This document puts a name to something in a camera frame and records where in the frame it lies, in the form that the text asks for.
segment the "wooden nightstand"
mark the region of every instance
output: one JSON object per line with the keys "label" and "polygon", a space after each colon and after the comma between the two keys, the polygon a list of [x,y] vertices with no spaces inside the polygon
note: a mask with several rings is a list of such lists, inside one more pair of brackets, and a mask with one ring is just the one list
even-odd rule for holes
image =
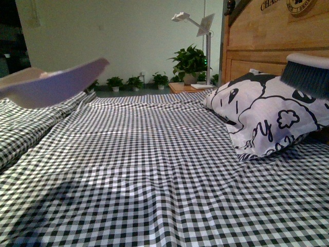
{"label": "wooden nightstand", "polygon": [[171,94],[179,94],[181,92],[196,93],[205,90],[205,89],[195,89],[192,86],[184,85],[183,82],[171,82],[169,83],[169,89]]}

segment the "wooden headboard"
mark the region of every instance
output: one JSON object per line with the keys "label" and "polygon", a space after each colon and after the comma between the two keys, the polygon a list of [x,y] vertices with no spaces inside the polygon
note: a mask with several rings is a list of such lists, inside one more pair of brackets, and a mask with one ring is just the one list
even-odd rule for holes
{"label": "wooden headboard", "polygon": [[[241,0],[231,12],[234,2],[225,16],[222,84],[251,68],[281,75],[295,52],[329,58],[328,0]],[[319,136],[329,144],[328,128]]]}

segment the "headboard logo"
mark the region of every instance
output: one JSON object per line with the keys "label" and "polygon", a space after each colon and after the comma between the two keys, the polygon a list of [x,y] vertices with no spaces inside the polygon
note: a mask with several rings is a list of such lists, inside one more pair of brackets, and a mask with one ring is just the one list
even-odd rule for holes
{"label": "headboard logo", "polygon": [[269,6],[277,3],[279,0],[265,0],[261,5],[261,10],[267,9]]}
{"label": "headboard logo", "polygon": [[299,14],[305,10],[312,0],[287,0],[287,8],[291,14]]}

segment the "potted plant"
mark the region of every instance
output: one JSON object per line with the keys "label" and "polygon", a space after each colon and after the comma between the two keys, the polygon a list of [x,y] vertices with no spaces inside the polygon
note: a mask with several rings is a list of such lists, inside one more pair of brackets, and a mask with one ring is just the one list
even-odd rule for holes
{"label": "potted plant", "polygon": [[107,86],[113,90],[113,92],[118,92],[120,87],[123,86],[123,79],[114,76],[112,78],[107,79]]}
{"label": "potted plant", "polygon": [[211,78],[211,83],[217,85],[218,81],[219,81],[219,75],[218,74],[213,75]]}
{"label": "potted plant", "polygon": [[183,82],[178,75],[175,75],[173,78],[170,79],[172,82]]}
{"label": "potted plant", "polygon": [[184,84],[195,84],[200,72],[207,70],[207,58],[204,52],[190,45],[186,50],[183,48],[177,52],[176,57],[170,58],[178,63],[173,67],[173,73],[178,73]]}
{"label": "potted plant", "polygon": [[197,81],[200,83],[200,84],[206,84],[206,72],[203,71],[199,74],[199,76],[197,77]]}
{"label": "potted plant", "polygon": [[153,76],[154,84],[158,86],[159,90],[163,90],[165,86],[168,85],[169,79],[168,76],[166,76],[166,72],[163,72],[164,75],[155,73]]}
{"label": "potted plant", "polygon": [[138,91],[143,87],[143,82],[139,79],[139,76],[130,77],[127,84],[132,87],[134,91]]}
{"label": "potted plant", "polygon": [[87,92],[95,91],[99,86],[98,80],[95,80],[89,87],[87,87]]}

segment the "pillowcase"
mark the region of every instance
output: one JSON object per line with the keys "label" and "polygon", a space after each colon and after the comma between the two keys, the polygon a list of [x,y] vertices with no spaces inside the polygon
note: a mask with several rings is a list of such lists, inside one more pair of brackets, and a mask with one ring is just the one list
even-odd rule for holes
{"label": "pillowcase", "polygon": [[240,161],[264,157],[329,125],[329,101],[251,69],[210,93],[204,106],[224,117]]}

